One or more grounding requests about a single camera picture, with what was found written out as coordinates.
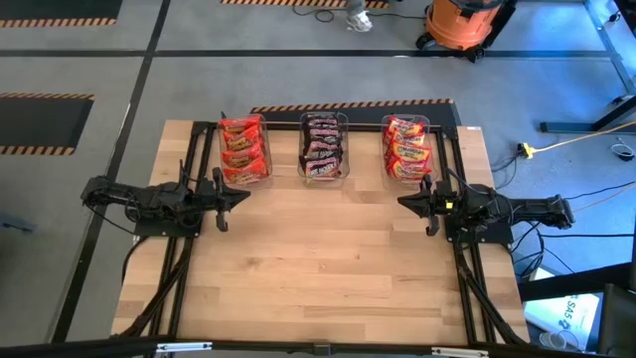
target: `butcher block tabletop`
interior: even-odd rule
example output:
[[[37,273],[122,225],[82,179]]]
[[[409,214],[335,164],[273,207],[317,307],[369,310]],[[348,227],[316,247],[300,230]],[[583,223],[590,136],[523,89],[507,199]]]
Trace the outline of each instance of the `butcher block tabletop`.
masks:
[[[193,121],[165,124],[151,185],[178,181]],[[458,127],[468,182],[493,186],[481,128]],[[298,132],[268,132],[273,176],[251,192],[221,233],[206,215],[196,239],[178,338],[275,342],[467,344],[452,247],[443,225],[398,204],[412,193],[383,175],[380,134],[349,133],[351,173],[339,185],[307,186],[298,176]],[[433,177],[439,174],[430,136]],[[452,162],[450,143],[445,143]],[[219,166],[217,136],[211,165]],[[151,238],[131,257],[112,332],[127,328],[157,289],[166,238]],[[480,245],[488,294],[528,339],[508,252]],[[172,297],[161,333],[167,331]],[[473,297],[478,336],[479,304]]]

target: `orange shop vacuum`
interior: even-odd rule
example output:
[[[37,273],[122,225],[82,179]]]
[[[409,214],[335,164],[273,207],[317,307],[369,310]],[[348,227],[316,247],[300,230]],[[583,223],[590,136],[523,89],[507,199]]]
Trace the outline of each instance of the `orange shop vacuum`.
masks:
[[[426,7],[418,49],[437,44],[459,50],[471,62],[484,57],[515,12],[517,0],[433,0]]]

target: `wooden table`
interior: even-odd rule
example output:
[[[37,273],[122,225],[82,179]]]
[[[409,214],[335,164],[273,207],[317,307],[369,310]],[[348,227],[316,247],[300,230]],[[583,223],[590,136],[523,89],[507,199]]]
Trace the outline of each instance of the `wooden table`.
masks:
[[[166,122],[150,184],[177,180],[192,123]],[[481,129],[458,131],[468,181],[492,186]],[[269,131],[269,141],[270,187],[253,191],[228,215],[227,233],[216,229],[214,213],[206,216],[194,245],[178,337],[466,344],[457,273],[443,225],[429,238],[423,233],[426,220],[397,203],[397,196],[409,192],[384,183],[379,134],[350,133],[351,174],[342,187],[329,189],[307,188],[298,176],[297,132]],[[450,143],[446,149],[452,158]],[[215,138],[209,168],[219,160]],[[132,256],[113,333],[132,323],[155,293],[165,248],[166,239],[157,238]],[[480,249],[489,296],[527,340],[510,255],[499,245]],[[162,332],[171,298],[167,303]],[[473,299],[483,339],[478,308]]]

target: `person's foot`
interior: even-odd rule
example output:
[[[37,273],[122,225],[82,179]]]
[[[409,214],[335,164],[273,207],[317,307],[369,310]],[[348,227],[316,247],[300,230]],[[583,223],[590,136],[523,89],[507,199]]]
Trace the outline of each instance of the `person's foot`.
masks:
[[[366,11],[359,12],[356,15],[347,16],[347,24],[349,24],[357,32],[369,32],[374,25],[369,20]]]

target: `clear plastic bin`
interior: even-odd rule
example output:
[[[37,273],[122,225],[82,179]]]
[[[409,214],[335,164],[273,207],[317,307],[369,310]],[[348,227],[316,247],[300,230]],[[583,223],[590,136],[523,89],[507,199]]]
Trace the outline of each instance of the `clear plastic bin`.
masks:
[[[417,142],[413,142],[413,146],[420,147],[423,150],[427,151],[427,157],[425,163],[422,168],[413,169],[412,171],[408,171],[409,175],[405,175],[403,177],[396,177],[396,173],[399,170],[402,170],[399,164],[397,165],[392,158],[393,151],[390,149],[390,145],[393,140],[393,135],[396,131],[402,132],[404,134],[404,138],[409,138],[409,133],[407,131],[400,131],[398,128],[395,130],[390,130],[390,123],[392,118],[396,118],[397,120],[405,121],[411,124],[420,125],[421,133],[423,134],[422,139],[418,139]],[[430,120],[423,115],[418,114],[391,114],[386,115],[382,119],[382,134],[380,135],[380,151],[382,153],[382,175],[383,182],[385,187],[391,190],[418,190],[419,183],[421,182],[421,178],[427,173],[432,171],[434,167],[434,161],[432,158],[432,150],[430,145]]]
[[[228,184],[253,187],[271,176],[267,123],[261,114],[224,118],[217,126],[221,169]]]
[[[349,117],[340,112],[306,112],[300,116],[299,129],[298,174],[305,183],[342,183],[350,171]]]

